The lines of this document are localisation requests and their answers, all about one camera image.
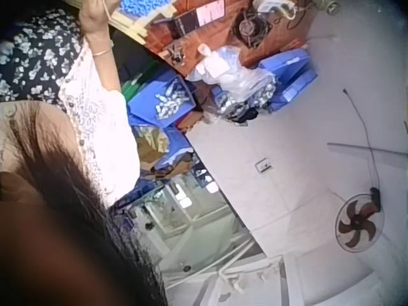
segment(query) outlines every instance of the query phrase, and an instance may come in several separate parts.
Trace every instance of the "stand fan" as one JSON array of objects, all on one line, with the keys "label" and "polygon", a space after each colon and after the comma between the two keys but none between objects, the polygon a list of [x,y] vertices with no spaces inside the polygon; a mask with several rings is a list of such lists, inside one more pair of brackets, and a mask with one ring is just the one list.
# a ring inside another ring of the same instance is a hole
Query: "stand fan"
[{"label": "stand fan", "polygon": [[348,200],[336,220],[336,239],[347,252],[362,252],[377,241],[384,226],[380,192],[359,194]]}]

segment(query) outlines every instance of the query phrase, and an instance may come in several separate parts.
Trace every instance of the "hand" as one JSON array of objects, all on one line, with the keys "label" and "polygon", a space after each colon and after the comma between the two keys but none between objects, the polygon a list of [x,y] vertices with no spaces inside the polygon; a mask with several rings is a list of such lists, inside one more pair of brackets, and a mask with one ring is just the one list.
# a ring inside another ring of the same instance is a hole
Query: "hand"
[{"label": "hand", "polygon": [[79,21],[84,34],[94,34],[105,31],[108,25],[103,1],[111,15],[120,5],[121,0],[82,0],[82,8],[79,11]]}]

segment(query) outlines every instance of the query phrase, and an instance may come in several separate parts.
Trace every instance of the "bracelet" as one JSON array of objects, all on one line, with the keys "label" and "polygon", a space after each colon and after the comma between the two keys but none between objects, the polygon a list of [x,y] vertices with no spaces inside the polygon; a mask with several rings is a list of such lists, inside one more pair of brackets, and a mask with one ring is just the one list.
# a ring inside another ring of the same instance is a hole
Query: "bracelet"
[{"label": "bracelet", "polygon": [[111,40],[111,41],[110,41],[110,48],[109,48],[108,50],[100,51],[100,52],[98,52],[98,53],[92,54],[92,56],[93,56],[93,57],[101,56],[101,55],[106,54],[106,53],[108,53],[109,51],[111,51],[112,48],[113,48],[113,41]]},{"label": "bracelet", "polygon": [[101,55],[103,55],[103,54],[106,54],[106,53],[108,53],[109,51],[111,51],[112,49],[111,48],[109,48],[108,50],[105,50],[105,51],[101,51],[101,52],[98,52],[98,53],[95,53],[95,54],[92,54],[92,56],[93,57],[98,57],[98,56],[101,56]]}]

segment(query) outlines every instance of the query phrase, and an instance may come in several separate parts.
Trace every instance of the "fan blade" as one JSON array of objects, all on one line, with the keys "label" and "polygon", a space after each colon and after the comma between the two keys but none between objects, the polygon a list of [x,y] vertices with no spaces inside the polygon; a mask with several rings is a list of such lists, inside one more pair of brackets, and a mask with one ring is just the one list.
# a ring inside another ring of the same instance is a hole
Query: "fan blade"
[{"label": "fan blade", "polygon": [[351,202],[349,206],[347,206],[347,216],[352,219],[356,214],[356,205],[357,201]]},{"label": "fan blade", "polygon": [[374,205],[374,203],[369,202],[362,206],[360,210],[360,215],[362,215],[364,219],[368,219],[376,212],[378,212],[378,208]]},{"label": "fan blade", "polygon": [[339,223],[339,232],[342,234],[347,234],[350,233],[353,230],[353,227],[351,224],[345,224],[343,221],[340,221]]},{"label": "fan blade", "polygon": [[371,221],[365,220],[362,222],[361,226],[368,232],[368,239],[371,241],[377,232],[375,224]]},{"label": "fan blade", "polygon": [[360,235],[361,231],[356,231],[352,239],[346,243],[346,246],[348,246],[350,249],[355,247],[358,244],[358,242],[360,242]]}]

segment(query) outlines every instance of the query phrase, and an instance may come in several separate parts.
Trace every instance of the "white plastic bag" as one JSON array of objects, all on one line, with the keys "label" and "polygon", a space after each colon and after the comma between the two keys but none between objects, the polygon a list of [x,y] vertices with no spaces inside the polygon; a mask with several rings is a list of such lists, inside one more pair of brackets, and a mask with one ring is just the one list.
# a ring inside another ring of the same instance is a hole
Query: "white plastic bag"
[{"label": "white plastic bag", "polygon": [[202,44],[198,47],[198,52],[205,58],[187,76],[187,80],[192,82],[203,80],[210,85],[219,84],[238,102],[247,100],[275,80],[273,73],[265,69],[243,67],[238,47],[224,46],[211,52],[207,45]]}]

